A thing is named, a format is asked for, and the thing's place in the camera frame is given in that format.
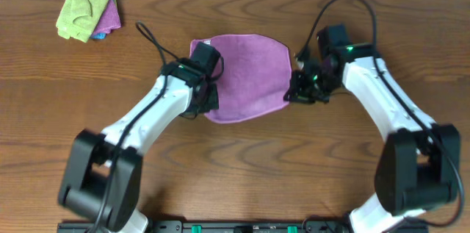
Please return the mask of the purple microfiber cloth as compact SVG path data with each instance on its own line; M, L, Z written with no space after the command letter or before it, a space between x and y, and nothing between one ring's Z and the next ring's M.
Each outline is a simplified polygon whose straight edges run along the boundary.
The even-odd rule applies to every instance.
M289 49L281 42L262 35L218 35L195 39L208 44L221 54L224 65L214 73L219 108L205 116L215 123L239 123L280 110L289 103L283 96L289 89L292 68Z

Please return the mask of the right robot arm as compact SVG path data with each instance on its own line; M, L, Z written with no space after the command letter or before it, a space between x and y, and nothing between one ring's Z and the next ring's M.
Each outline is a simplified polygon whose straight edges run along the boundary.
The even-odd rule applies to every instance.
M352 43L344 25L317 33L321 60L305 49L284 100L327 103L343 87L362 104L385 143L375 193L347 218L349 232L395 232L405 223L422 229L419 216L459 199L460 135L420 110L394 81L371 43Z

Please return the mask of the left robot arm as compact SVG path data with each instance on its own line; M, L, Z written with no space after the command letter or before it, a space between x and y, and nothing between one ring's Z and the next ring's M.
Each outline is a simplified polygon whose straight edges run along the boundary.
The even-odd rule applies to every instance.
M180 115L218 108L216 48L199 42L190 57L163 65L149 92L101 132L82 130L73 141L58 203L92 223L86 232L146 232L137 209L143 157Z

